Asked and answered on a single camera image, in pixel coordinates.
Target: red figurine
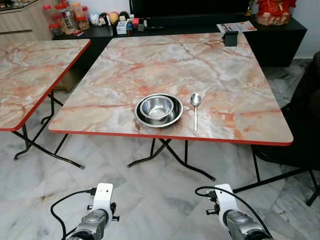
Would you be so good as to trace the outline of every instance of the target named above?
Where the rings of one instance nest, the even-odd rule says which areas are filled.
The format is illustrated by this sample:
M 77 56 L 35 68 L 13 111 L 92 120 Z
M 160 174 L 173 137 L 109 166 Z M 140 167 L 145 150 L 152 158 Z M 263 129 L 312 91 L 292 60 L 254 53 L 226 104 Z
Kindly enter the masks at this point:
M 283 25 L 290 20 L 290 7 L 296 7 L 297 0 L 258 0 L 259 12 L 256 21 L 262 25 Z

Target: black metal table leg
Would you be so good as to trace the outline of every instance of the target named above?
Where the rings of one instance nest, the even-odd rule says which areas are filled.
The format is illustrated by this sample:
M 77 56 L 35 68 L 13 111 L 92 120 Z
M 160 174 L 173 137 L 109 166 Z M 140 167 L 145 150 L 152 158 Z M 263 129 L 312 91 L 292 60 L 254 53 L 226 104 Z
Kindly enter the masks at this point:
M 69 163 L 69 164 L 72 164 L 72 165 L 74 165 L 74 166 L 76 166 L 76 167 L 78 167 L 78 168 L 80 168 L 80 169 L 84 169 L 84 168 L 85 168 L 85 166 L 80 165 L 80 164 L 78 164 L 78 163 L 76 163 L 76 162 L 74 162 L 74 161 L 72 161 L 72 160 L 70 160 L 70 159 L 67 159 L 67 158 L 62 157 L 62 156 L 58 156 L 58 155 L 56 155 L 56 154 L 48 151 L 47 149 L 45 149 L 45 148 L 43 148 L 42 146 L 36 144 L 34 141 L 30 140 L 30 139 L 27 138 L 26 136 L 22 135 L 20 132 L 12 131 L 12 133 L 14 133 L 14 134 L 17 135 L 18 137 L 22 138 L 22 139 L 23 139 L 24 141 L 26 141 L 29 145 L 36 147 L 37 149 L 39 149 L 40 151 L 42 151 L 42 152 L 50 155 L 51 157 L 54 157 L 54 158 L 56 158 L 56 159 L 65 161 L 65 162 L 67 162 L 67 163 Z
M 51 114 L 49 116 L 46 116 L 46 117 L 42 118 L 41 124 L 44 124 L 45 120 L 47 120 L 46 123 L 49 122 L 50 119 L 54 116 L 54 114 L 55 114 L 55 100 L 54 99 L 55 99 L 54 98 L 54 91 L 52 90 L 51 93 L 50 93 Z
M 250 185 L 246 185 L 246 186 L 234 189 L 233 193 L 236 194 L 236 193 L 239 193 L 239 192 L 242 192 L 242 191 L 245 191 L 245 190 L 253 189 L 253 188 L 256 188 L 256 187 L 259 187 L 259 186 L 262 186 L 262 185 L 266 185 L 266 184 L 270 184 L 272 182 L 275 182 L 275 181 L 278 181 L 278 180 L 281 180 L 281 179 L 286 179 L 286 178 L 289 178 L 289 177 L 297 175 L 297 174 L 301 174 L 301 173 L 306 172 L 306 171 L 308 171 L 308 169 L 299 168 L 297 170 L 293 170 L 293 171 L 281 174 L 279 176 L 274 176 L 274 177 L 268 178 L 266 180 L 262 180 L 262 181 L 259 181 L 259 182 L 256 182 L 256 183 L 253 183 L 253 184 L 250 184 Z
M 184 162 L 180 159 L 180 157 L 176 154 L 176 152 L 169 146 L 169 144 L 164 140 L 164 139 L 159 139 L 162 144 L 164 144 L 166 146 L 166 148 L 169 150 L 169 152 L 174 156 L 174 158 L 181 164 L 183 165 L 184 167 L 190 169 L 190 170 L 193 170 L 193 171 L 196 171 L 204 176 L 206 176 L 208 179 L 212 180 L 212 181 L 215 181 L 216 178 L 211 176 L 210 174 L 206 173 L 205 171 L 201 170 L 201 169 L 198 169 L 194 166 L 191 166 L 189 164 L 187 164 L 188 162 L 188 159 L 186 157 L 187 156 L 184 156 Z M 185 141 L 185 145 L 184 145 L 184 152 L 187 152 L 188 151 L 188 142 Z
M 129 163 L 126 167 L 127 168 L 131 168 L 133 165 L 140 164 L 140 163 L 152 160 L 156 156 L 158 156 L 159 153 L 166 147 L 166 145 L 162 144 L 161 147 L 159 147 L 159 149 L 157 151 L 155 151 L 155 153 L 154 153 L 155 141 L 156 141 L 156 139 L 154 138 L 152 140 L 151 151 L 150 151 L 150 156 L 149 157 L 133 161 L 133 162 Z M 171 142 L 171 139 L 166 140 L 166 143 L 170 143 L 170 142 Z
M 311 198 L 308 201 L 306 201 L 306 205 L 310 207 L 318 196 L 320 196 L 320 185 L 318 186 L 314 194 L 311 196 Z
M 28 132 L 27 132 L 27 128 L 26 128 L 26 125 L 23 124 L 22 126 L 22 132 L 23 132 L 23 135 L 28 138 Z M 23 151 L 20 151 L 18 152 L 16 155 L 14 155 L 14 160 L 18 160 L 18 156 L 21 155 L 21 154 L 25 154 L 26 152 L 29 151 L 29 148 L 30 148 L 30 144 L 28 143 L 28 141 L 24 141 L 25 142 L 25 150 Z
M 187 164 L 188 162 L 188 141 L 186 140 L 185 141 L 185 145 L 184 145 L 184 162 L 179 158 L 179 156 L 175 153 L 175 151 L 169 146 L 169 143 L 171 142 L 171 139 L 167 139 L 167 140 L 164 140 L 164 139 L 159 139 L 162 143 L 161 147 L 158 148 L 158 150 L 154 153 L 154 147 L 155 147 L 155 141 L 156 139 L 153 138 L 152 140 L 152 145 L 151 145 L 151 150 L 150 150 L 150 156 L 149 157 L 146 157 L 146 158 L 143 158 L 143 159 L 139 159 L 139 160 L 136 160 L 136 161 L 133 161 L 131 162 L 130 164 L 127 165 L 127 168 L 130 168 L 132 167 L 133 165 L 136 165 L 136 164 L 140 164 L 140 163 L 143 163 L 143 162 L 146 162 L 146 161 L 149 161 L 149 160 L 152 160 L 154 159 L 164 148 L 167 148 L 169 150 L 169 152 L 174 156 L 174 158 L 180 163 L 182 164 L 183 166 L 185 166 L 186 168 L 188 169 L 191 169 L 193 171 L 196 171 L 200 174 L 203 174 L 204 176 L 206 176 L 207 178 L 209 178 L 210 180 L 212 181 L 215 181 L 216 179 L 211 176 L 210 174 L 206 173 L 205 171 L 202 171 L 201 169 L 198 169 L 196 167 L 193 167 L 193 166 L 190 166 Z
M 50 94 L 48 95 L 48 97 L 51 98 L 51 99 L 53 99 L 53 101 L 55 101 L 55 102 L 56 102 L 57 104 L 59 104 L 61 107 L 64 105 L 62 102 L 60 102 L 58 99 L 56 99 L 53 94 L 50 93 Z
M 258 169 L 258 162 L 257 162 L 257 157 L 256 157 L 256 151 L 254 149 L 254 146 L 251 145 L 251 151 L 252 151 L 252 157 L 253 157 L 253 163 L 254 163 L 254 169 L 255 169 L 255 174 L 256 174 L 256 180 L 259 183 L 260 180 L 260 173 Z
M 47 126 L 47 124 L 49 123 L 49 121 L 51 120 L 51 118 L 54 116 L 55 114 L 55 102 L 58 103 L 59 105 L 63 106 L 63 104 L 57 100 L 55 97 L 54 97 L 54 91 L 51 91 L 51 93 L 48 95 L 48 97 L 50 98 L 50 105 L 51 105 L 51 114 L 49 116 L 46 116 L 44 117 L 42 120 L 41 120 L 41 124 L 43 124 L 40 128 L 40 130 L 37 132 L 37 134 L 34 136 L 34 138 L 32 140 L 29 139 L 28 137 L 28 132 L 27 132 L 27 127 L 26 127 L 26 124 L 24 124 L 22 126 L 22 133 L 19 133 L 18 131 L 12 131 L 12 133 L 14 133 L 15 135 L 17 135 L 18 137 L 22 138 L 25 142 L 25 150 L 21 151 L 21 152 L 18 152 L 15 156 L 14 156 L 14 159 L 17 160 L 18 159 L 18 156 L 21 155 L 21 154 L 24 154 L 26 152 L 29 151 L 30 147 L 31 146 L 34 146 L 36 147 L 37 149 L 41 150 L 42 152 L 56 158 L 56 159 L 59 159 L 59 160 L 62 160 L 62 161 L 65 161 L 67 163 L 70 163 L 80 169 L 84 169 L 85 167 L 83 165 L 80 165 L 70 159 L 67 159 L 65 157 L 62 157 L 62 156 L 59 156 L 57 155 L 58 151 L 60 150 L 60 148 L 62 147 L 63 143 L 65 142 L 65 140 L 67 139 L 67 136 L 68 134 L 65 134 L 63 139 L 61 140 L 61 142 L 59 143 L 58 147 L 56 148 L 56 150 L 54 151 L 54 153 L 48 151 L 47 149 L 45 149 L 44 147 L 38 145 L 36 143 L 36 140 L 37 138 L 39 137 L 39 135 L 42 133 L 42 131 L 45 129 L 45 127 Z
M 37 140 L 37 138 L 39 137 L 39 135 L 43 132 L 43 130 L 45 129 L 45 127 L 48 125 L 49 121 L 51 120 L 51 118 L 54 116 L 55 114 L 55 102 L 57 101 L 59 105 L 63 105 L 59 100 L 55 99 L 54 98 L 54 91 L 52 91 L 49 95 L 50 97 L 50 105 L 51 105 L 51 114 L 49 116 L 46 116 L 44 117 L 42 120 L 41 120 L 41 128 L 40 130 L 37 132 L 37 134 L 33 137 L 33 139 L 31 140 L 33 143 Z M 27 128 L 26 128 L 26 124 L 24 124 L 22 126 L 22 132 L 23 132 L 23 135 L 28 139 L 28 133 L 27 133 Z M 64 141 L 66 140 L 66 136 L 62 139 L 62 141 L 60 142 L 56 152 L 54 154 L 56 154 L 59 149 L 61 148 L 62 144 L 64 143 Z M 21 151 L 21 152 L 18 152 L 15 156 L 14 156 L 14 160 L 17 160 L 18 157 L 21 155 L 21 154 L 25 154 L 26 152 L 29 151 L 30 147 L 32 145 L 25 142 L 25 150 Z

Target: jar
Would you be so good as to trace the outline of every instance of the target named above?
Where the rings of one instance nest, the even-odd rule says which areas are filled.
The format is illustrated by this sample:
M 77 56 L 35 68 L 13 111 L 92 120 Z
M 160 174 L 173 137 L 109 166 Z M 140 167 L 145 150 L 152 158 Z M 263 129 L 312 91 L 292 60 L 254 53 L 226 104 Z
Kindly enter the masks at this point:
M 54 10 L 52 9 L 51 5 L 43 5 L 42 7 L 43 15 L 46 19 L 48 25 L 55 24 L 54 20 L 52 19 L 52 15 L 54 14 Z
M 53 34 L 53 36 L 57 37 L 57 36 L 62 36 L 64 34 L 64 32 L 61 29 L 61 24 L 55 23 L 55 24 L 50 24 L 49 28 Z
M 87 6 L 82 6 L 82 11 L 83 11 L 84 15 L 86 16 L 86 19 L 90 23 L 90 14 L 88 12 L 88 7 Z
M 68 6 L 69 6 L 69 0 L 59 0 L 59 2 L 61 4 L 68 4 Z
M 55 5 L 55 9 L 59 10 L 62 19 L 60 20 L 61 27 L 65 34 L 71 35 L 78 27 L 73 18 L 73 12 L 70 11 L 66 3 L 60 3 Z
M 76 21 L 78 23 L 79 29 L 81 31 L 87 30 L 90 28 L 89 22 L 87 20 L 86 16 L 80 16 L 76 18 Z
M 82 17 L 85 15 L 84 11 L 82 11 L 82 7 L 81 7 L 80 2 L 74 2 L 72 4 L 72 8 L 73 8 L 74 15 L 76 18 L 79 18 L 79 17 Z

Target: table top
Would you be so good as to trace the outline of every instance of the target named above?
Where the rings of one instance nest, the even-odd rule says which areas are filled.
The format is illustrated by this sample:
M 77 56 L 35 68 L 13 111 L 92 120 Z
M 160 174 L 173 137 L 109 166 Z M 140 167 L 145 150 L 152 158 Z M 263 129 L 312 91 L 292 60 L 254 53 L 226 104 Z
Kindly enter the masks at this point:
M 90 45 L 90 40 L 0 44 L 0 131 L 28 120 Z
M 136 104 L 153 93 L 177 96 L 181 119 L 142 125 Z M 192 93 L 199 93 L 194 132 Z M 245 38 L 225 47 L 221 33 L 112 39 L 49 125 L 55 133 L 287 146 L 293 136 Z

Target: marble floor tile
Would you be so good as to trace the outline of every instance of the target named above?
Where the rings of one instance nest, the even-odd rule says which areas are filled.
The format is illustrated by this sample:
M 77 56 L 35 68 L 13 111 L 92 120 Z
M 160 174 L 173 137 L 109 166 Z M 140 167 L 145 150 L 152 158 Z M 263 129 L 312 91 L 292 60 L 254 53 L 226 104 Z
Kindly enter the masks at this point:
M 298 84 L 306 63 L 295 62 L 288 68 L 266 68 L 269 85 L 282 107 Z M 64 102 L 69 93 L 57 91 Z M 34 136 L 40 121 L 47 116 L 46 99 L 27 122 Z M 37 143 L 54 151 L 63 134 L 45 129 Z M 70 135 L 59 151 L 61 156 L 85 165 L 78 169 L 31 148 L 13 161 L 24 149 L 24 141 L 10 132 L 0 132 L 0 231 L 6 240 L 59 240 L 61 226 L 51 216 L 50 206 L 75 191 L 112 183 L 112 201 L 117 203 L 120 221 L 105 229 L 108 240 L 230 240 L 216 215 L 205 210 L 213 203 L 195 195 L 200 186 L 229 183 L 233 189 L 256 182 L 251 148 L 248 145 L 218 142 L 188 142 L 188 163 L 216 177 L 216 182 L 180 165 L 164 149 L 155 159 L 127 168 L 127 164 L 148 157 L 152 139 L 113 136 Z M 161 146 L 156 141 L 155 149 Z M 184 141 L 170 146 L 184 158 Z M 292 170 L 287 166 L 258 159 L 261 178 L 270 178 Z M 314 172 L 320 182 L 320 173 Z M 303 173 L 240 192 L 263 218 L 277 240 L 319 240 L 320 198 L 308 207 L 305 201 L 314 186 Z M 67 230 L 75 227 L 88 213 L 93 197 L 80 194 L 56 206 Z M 238 203 L 239 208 L 250 214 Z

